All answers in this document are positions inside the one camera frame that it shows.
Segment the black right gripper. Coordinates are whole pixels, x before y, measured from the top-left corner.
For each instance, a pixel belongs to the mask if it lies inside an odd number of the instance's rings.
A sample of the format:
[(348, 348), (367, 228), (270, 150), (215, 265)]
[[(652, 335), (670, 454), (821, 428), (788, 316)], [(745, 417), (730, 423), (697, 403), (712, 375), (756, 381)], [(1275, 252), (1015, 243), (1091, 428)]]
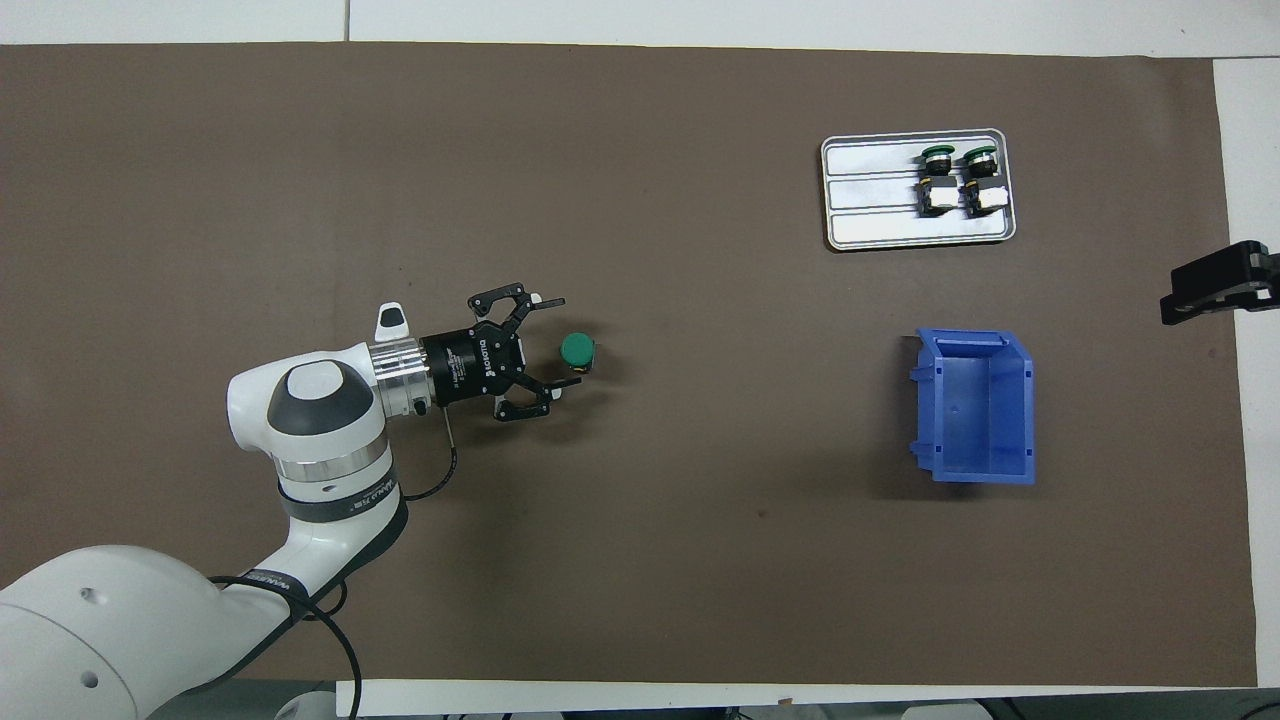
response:
[(1280, 306), (1280, 251), (1248, 240), (1170, 272), (1170, 293), (1160, 300), (1165, 325), (1211, 313), (1260, 313)]

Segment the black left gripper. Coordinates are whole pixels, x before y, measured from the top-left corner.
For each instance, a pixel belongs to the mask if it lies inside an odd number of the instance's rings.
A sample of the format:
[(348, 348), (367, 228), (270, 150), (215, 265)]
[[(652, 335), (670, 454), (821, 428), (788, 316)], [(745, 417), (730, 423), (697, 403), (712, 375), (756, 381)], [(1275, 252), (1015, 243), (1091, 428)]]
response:
[[(500, 322), (489, 319), (494, 306), (506, 301), (512, 309)], [(480, 396), (494, 397), (493, 418), (500, 423), (547, 416), (567, 388), (581, 377), (539, 380), (525, 372), (526, 360), (518, 331), (535, 311), (559, 307), (563, 297), (544, 299), (522, 283), (483, 291), (468, 299), (476, 323), (468, 328), (420, 338), (429, 375), (430, 397), (438, 407)]]

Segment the brown table mat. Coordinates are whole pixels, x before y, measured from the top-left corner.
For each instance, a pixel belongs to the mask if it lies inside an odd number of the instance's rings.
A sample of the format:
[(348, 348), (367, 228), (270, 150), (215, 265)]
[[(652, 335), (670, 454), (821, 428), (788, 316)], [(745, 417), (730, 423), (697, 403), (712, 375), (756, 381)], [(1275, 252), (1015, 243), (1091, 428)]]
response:
[[(996, 128), (1000, 243), (840, 252), (832, 136)], [(79, 547), (274, 551), (237, 373), (467, 325), (594, 370), (451, 410), (460, 469), (357, 571), (375, 679), (1252, 685), (1213, 65), (480, 44), (0, 47), (0, 583)], [(920, 328), (1036, 368), (1036, 483), (932, 480)]]

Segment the blue plastic storage bin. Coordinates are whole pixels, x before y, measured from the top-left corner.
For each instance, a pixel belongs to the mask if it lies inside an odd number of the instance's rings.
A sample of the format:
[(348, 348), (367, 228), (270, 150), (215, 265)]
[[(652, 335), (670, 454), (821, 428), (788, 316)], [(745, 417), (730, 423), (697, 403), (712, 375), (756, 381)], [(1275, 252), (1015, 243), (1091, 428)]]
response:
[(910, 452), (932, 480), (1036, 483), (1036, 368), (1007, 331), (920, 328)]

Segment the silver metal tray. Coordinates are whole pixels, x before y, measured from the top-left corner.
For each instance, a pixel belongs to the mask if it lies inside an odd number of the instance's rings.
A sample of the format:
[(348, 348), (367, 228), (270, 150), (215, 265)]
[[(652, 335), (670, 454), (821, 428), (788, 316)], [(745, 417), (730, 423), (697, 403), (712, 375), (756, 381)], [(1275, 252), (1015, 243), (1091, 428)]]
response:
[[(923, 217), (916, 209), (919, 156), (925, 147), (955, 147), (954, 169), (961, 177), (957, 209)], [(988, 217), (970, 217), (963, 199), (965, 152), (998, 147), (1011, 204)], [(996, 128), (934, 129), (878, 135), (842, 135), (819, 146), (826, 241), (840, 252), (1000, 243), (1018, 228), (1006, 135)]]

